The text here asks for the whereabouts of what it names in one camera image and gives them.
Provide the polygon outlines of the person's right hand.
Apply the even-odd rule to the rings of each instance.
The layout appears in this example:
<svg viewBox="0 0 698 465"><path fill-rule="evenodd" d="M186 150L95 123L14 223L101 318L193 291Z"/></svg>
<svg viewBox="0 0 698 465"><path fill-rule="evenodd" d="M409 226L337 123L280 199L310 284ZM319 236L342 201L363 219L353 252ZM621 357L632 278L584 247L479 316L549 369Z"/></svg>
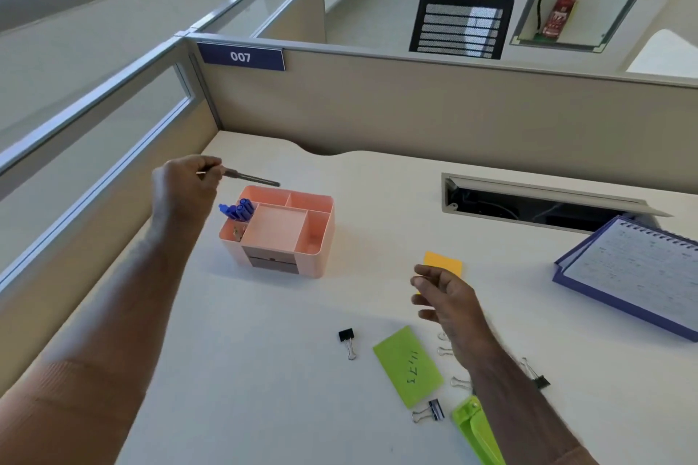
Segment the person's right hand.
<svg viewBox="0 0 698 465"><path fill-rule="evenodd" d="M463 279L453 295L445 295L423 278L410 280L417 293L431 302L441 301L439 310L422 307L418 316L438 323L449 337L458 362L471 369L497 345L474 289Z"/></svg>

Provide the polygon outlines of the person's left hand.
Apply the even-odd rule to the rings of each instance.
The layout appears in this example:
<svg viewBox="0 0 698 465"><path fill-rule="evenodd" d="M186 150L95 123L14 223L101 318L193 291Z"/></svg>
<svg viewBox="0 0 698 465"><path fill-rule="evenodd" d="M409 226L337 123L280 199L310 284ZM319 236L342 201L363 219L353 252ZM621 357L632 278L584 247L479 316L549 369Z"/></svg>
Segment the person's left hand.
<svg viewBox="0 0 698 465"><path fill-rule="evenodd" d="M172 159L152 173L152 227L200 233L220 184L205 184L186 169L186 157Z"/></svg>

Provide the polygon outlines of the grey pen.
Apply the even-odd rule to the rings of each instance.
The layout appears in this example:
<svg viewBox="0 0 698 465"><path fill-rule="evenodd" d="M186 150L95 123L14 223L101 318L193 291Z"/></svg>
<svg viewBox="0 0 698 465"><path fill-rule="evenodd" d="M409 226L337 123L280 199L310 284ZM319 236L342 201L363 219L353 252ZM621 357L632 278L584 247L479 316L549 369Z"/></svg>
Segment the grey pen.
<svg viewBox="0 0 698 465"><path fill-rule="evenodd" d="M218 178L218 179L209 179L209 178L207 178L209 175L211 175L210 171L211 171L212 169L219 169L219 170L221 171L221 172L219 173L219 175L220 175L221 177ZM201 179L205 184L209 184L209 183L213 184L212 180L214 180L214 182L215 182L216 184L218 184L218 183L221 181L222 178L231 178L231 179L240 179L240 180L244 180L244 181L247 181L247 182L252 182L252 183L255 183L255 184L258 184L258 185L263 185L263 186L266 186L266 187L275 187L275 188L280 188L280 187L281 187L281 183L278 182L278 181L274 181L274 180L270 180L270 179L264 179L264 178L256 177L256 176L253 176L253 175L245 174L245 173L240 173L240 172L237 171L237 170L229 169L229 168L226 168L226 167L224 167L224 166L205 167L205 168L202 169L202 170L197 170L197 171L196 171L196 175L197 175L197 177L198 177L199 179Z"/></svg>

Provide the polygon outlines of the person's left forearm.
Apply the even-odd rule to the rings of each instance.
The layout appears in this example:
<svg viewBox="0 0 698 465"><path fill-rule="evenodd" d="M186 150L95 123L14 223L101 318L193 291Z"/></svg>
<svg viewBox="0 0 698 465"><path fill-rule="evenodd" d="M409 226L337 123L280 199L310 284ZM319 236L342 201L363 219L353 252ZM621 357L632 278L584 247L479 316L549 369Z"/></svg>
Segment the person's left forearm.
<svg viewBox="0 0 698 465"><path fill-rule="evenodd" d="M0 465L115 465L202 226L153 223L0 398Z"/></svg>

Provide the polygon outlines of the person's right forearm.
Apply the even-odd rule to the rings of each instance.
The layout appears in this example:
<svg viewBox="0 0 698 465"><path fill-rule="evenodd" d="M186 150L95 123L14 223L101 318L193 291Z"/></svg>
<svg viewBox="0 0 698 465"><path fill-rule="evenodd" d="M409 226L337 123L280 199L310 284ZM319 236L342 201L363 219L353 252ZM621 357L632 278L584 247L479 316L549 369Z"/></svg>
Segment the person's right forearm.
<svg viewBox="0 0 698 465"><path fill-rule="evenodd" d="M463 362L505 465L571 465L584 449L561 417L498 344Z"/></svg>

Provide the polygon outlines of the orange sticky note pad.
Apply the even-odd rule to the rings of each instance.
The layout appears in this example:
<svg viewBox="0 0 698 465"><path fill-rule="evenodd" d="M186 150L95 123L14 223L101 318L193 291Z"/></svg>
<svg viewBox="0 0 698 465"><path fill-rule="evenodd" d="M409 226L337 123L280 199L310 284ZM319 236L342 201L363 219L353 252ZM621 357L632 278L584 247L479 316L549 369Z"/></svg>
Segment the orange sticky note pad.
<svg viewBox="0 0 698 465"><path fill-rule="evenodd" d="M449 296L453 295L454 291L456 291L459 288L459 284L461 283L461 274L463 273L464 268L464 264L461 260L443 256L433 251L427 251L424 253L422 262L418 265L441 267L454 273L456 275L456 279L454 279L453 281L431 281L429 279L425 279L421 276L416 276L414 274L415 279L423 278L426 281L428 281L432 286L436 287L441 293Z"/></svg>

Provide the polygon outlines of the green sticky note pad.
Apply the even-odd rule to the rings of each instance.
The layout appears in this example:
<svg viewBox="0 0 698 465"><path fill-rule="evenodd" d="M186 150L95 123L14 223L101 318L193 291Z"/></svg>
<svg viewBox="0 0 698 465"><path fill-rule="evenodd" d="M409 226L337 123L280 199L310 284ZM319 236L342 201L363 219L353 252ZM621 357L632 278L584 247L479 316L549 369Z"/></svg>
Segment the green sticky note pad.
<svg viewBox="0 0 698 465"><path fill-rule="evenodd" d="M436 363L410 326L373 346L388 379L406 408L413 408L444 383Z"/></svg>

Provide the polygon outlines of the pink desk organizer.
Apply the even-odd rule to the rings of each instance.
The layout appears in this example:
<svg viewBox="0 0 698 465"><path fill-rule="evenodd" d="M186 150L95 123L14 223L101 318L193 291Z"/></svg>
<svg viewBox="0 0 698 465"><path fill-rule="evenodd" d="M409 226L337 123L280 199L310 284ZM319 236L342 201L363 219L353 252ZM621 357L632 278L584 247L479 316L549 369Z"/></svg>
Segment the pink desk organizer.
<svg viewBox="0 0 698 465"><path fill-rule="evenodd" d="M251 220L235 221L223 214L219 232L238 266L312 278L324 275L336 229L332 196L250 185L225 205L237 205L241 198L255 207Z"/></svg>

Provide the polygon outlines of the blue binder clip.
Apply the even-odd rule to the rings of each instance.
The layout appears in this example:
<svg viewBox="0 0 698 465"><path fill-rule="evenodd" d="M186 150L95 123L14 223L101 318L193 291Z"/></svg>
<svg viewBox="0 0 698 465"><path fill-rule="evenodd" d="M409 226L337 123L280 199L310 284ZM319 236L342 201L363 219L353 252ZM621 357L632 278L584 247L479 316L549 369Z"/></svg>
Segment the blue binder clip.
<svg viewBox="0 0 698 465"><path fill-rule="evenodd" d="M414 424L418 424L424 420L440 422L441 420L444 420L444 418L445 415L438 399L430 400L426 408L420 411L413 411L411 414L411 419Z"/></svg>

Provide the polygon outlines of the blue desk number sign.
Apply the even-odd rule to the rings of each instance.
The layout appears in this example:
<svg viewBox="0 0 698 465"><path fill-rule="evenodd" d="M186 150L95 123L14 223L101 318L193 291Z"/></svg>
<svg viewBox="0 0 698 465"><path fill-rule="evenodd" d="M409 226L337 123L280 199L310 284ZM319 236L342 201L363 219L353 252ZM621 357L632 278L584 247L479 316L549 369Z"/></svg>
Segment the blue desk number sign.
<svg viewBox="0 0 698 465"><path fill-rule="evenodd" d="M280 48L260 48L206 41L198 41L197 47L205 64L285 72L284 51Z"/></svg>

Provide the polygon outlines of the glass topped cubicle partition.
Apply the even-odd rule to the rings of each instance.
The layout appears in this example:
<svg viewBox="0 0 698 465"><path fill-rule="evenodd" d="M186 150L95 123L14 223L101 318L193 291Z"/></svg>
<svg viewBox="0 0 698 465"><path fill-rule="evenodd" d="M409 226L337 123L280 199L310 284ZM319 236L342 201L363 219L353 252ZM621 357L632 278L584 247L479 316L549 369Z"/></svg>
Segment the glass topped cubicle partition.
<svg viewBox="0 0 698 465"><path fill-rule="evenodd" d="M83 195L0 272L0 395L31 366L145 223L152 169L183 153L202 151L220 131L319 147L308 138L309 128L292 126L280 113L268 113L268 120L259 113L235 120L232 113L217 112L213 82L206 82L188 35L154 48L0 155L0 207L43 174L42 190L20 204L42 215L58 200L58 187L67 187L70 179L87 180L87 164L106 155L108 143L122 144L138 135L127 149L115 149L119 160L112 158L112 166L89 180ZM155 106L128 102L169 70L177 74L185 95L149 121L150 129L129 123L100 128L119 108L134 110L144 120Z"/></svg>

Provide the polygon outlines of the green stapler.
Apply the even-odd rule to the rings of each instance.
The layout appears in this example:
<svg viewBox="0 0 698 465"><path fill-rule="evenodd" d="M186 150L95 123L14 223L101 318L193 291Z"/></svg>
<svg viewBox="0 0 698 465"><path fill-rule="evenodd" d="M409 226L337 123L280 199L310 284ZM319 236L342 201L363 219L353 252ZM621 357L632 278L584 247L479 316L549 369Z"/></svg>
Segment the green stapler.
<svg viewBox="0 0 698 465"><path fill-rule="evenodd" d="M471 395L451 412L451 419L482 465L506 465L480 400Z"/></svg>

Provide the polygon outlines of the beige cubicle partition panel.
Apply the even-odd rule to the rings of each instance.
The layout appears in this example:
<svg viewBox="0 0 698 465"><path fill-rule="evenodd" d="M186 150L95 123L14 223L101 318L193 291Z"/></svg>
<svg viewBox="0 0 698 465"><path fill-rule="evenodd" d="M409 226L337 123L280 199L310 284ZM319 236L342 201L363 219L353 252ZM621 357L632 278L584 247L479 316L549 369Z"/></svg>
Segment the beige cubicle partition panel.
<svg viewBox="0 0 698 465"><path fill-rule="evenodd" d="M698 194L698 82L190 33L216 111L280 113L305 150L366 150ZM205 64L197 42L280 48L285 72Z"/></svg>

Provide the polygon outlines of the purple spiral notebook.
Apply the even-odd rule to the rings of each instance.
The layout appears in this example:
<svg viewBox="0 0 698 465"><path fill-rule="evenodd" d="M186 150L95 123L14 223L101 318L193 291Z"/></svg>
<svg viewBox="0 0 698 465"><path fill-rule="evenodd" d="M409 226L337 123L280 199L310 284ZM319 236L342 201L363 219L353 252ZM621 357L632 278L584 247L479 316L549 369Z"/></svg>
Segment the purple spiral notebook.
<svg viewBox="0 0 698 465"><path fill-rule="evenodd" d="M554 283L698 343L698 241L617 216L555 268Z"/></svg>

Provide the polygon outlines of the black mesh office chair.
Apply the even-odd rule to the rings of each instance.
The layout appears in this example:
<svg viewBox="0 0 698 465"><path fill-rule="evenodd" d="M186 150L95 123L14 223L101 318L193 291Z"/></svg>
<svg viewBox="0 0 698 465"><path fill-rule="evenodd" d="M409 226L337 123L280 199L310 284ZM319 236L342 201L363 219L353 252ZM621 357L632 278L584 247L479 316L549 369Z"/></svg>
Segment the black mesh office chair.
<svg viewBox="0 0 698 465"><path fill-rule="evenodd" d="M420 0L409 51L500 60L514 0Z"/></svg>

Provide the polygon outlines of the red fire extinguisher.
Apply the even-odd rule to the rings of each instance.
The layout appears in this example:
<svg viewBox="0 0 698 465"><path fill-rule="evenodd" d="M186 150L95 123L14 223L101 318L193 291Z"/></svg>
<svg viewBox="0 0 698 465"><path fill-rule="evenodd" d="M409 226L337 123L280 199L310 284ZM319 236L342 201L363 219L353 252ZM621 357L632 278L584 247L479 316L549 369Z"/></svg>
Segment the red fire extinguisher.
<svg viewBox="0 0 698 465"><path fill-rule="evenodd" d="M537 29L535 38L557 41L570 19L578 0L556 0L546 20L542 21L543 0L537 0Z"/></svg>

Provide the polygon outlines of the white rounded table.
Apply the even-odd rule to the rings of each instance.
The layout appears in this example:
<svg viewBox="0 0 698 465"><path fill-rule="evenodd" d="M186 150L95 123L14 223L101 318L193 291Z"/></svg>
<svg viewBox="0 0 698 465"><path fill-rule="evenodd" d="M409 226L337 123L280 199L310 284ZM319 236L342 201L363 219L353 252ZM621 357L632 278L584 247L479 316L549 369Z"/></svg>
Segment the white rounded table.
<svg viewBox="0 0 698 465"><path fill-rule="evenodd" d="M698 46L669 29L661 29L646 42L626 71L698 79Z"/></svg>

